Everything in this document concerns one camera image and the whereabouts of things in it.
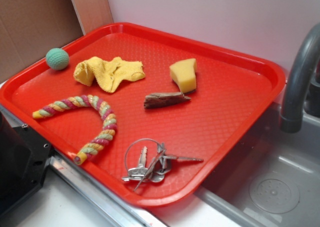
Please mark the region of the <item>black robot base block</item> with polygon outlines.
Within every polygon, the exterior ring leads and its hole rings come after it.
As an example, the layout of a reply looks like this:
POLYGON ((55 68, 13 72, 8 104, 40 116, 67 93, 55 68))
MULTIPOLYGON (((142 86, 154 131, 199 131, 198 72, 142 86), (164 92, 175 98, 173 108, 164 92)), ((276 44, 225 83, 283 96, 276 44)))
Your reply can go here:
POLYGON ((44 184, 52 144, 29 126, 12 127, 0 115, 0 216, 44 184))

